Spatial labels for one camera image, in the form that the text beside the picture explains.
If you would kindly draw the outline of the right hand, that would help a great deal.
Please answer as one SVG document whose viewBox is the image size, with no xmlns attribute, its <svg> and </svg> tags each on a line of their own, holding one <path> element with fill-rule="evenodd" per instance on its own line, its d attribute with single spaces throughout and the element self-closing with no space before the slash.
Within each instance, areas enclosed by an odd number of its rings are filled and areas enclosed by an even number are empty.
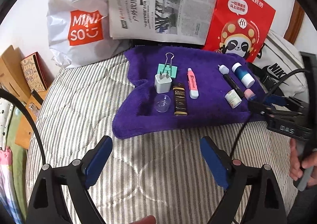
<svg viewBox="0 0 317 224">
<path fill-rule="evenodd" d="M 297 142 L 296 139 L 290 139 L 290 173 L 289 176 L 297 181 L 299 178 L 303 176 L 303 169 L 307 169 L 310 167 L 314 167 L 313 172 L 310 176 L 309 181 L 307 182 L 308 186 L 316 185 L 316 166 L 317 166 L 317 153 L 313 152 L 309 157 L 304 160 L 299 160 L 297 153 Z"/>
</svg>

